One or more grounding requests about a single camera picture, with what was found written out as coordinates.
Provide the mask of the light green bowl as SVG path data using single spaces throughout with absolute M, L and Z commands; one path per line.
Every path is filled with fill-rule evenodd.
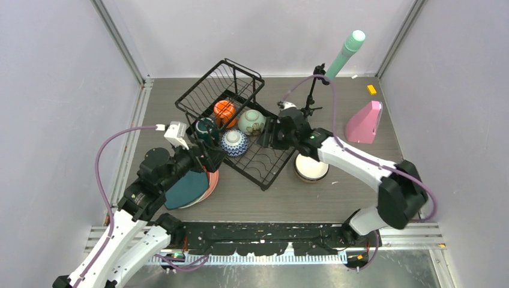
M 266 123 L 266 117 L 258 110 L 246 110 L 238 118 L 237 126 L 240 131 L 248 136 L 260 135 Z

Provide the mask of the red patterned bowl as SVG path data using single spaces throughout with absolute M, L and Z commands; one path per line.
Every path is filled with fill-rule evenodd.
M 240 130 L 228 130 L 221 138 L 220 147 L 228 156 L 239 157 L 247 152 L 249 138 Z

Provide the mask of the dark green mug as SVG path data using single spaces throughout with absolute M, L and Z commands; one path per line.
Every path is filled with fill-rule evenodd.
M 220 133 L 217 124 L 211 118 L 200 118 L 194 125 L 196 135 L 209 146 L 217 146 L 220 141 Z

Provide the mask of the orange mug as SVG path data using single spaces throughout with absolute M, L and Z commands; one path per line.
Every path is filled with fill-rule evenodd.
M 215 119 L 219 128 L 233 128 L 236 124 L 236 108 L 229 100 L 220 100 L 213 107 Z

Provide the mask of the white blue-rimmed bowl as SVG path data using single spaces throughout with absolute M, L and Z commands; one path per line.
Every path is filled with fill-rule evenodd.
M 311 157 L 305 157 L 298 154 L 294 161 L 294 170 L 299 169 L 303 174 L 309 176 L 318 176 L 324 170 L 329 169 L 329 165 L 320 161 L 316 161 Z

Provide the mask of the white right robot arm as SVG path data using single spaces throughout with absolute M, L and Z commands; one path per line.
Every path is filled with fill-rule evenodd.
M 280 112 L 268 119 L 258 143 L 275 150 L 296 149 L 302 156 L 339 168 L 378 194 L 375 206 L 354 212 L 343 224 L 343 240 L 360 245 L 369 233 L 384 227 L 402 230 L 428 202 L 415 165 L 374 157 L 342 142 L 324 128 L 312 128 L 294 104 L 279 102 Z

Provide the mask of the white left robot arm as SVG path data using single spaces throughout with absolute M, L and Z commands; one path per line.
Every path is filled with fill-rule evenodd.
M 137 179 L 124 191 L 110 225 L 85 260 L 69 275 L 58 276 L 53 287 L 123 287 L 147 260 L 162 248 L 178 248 L 184 240 L 182 222 L 164 214 L 134 246 L 133 238 L 164 205 L 166 192 L 188 172 L 215 172 L 226 152 L 203 143 L 171 155 L 153 148 L 139 165 Z

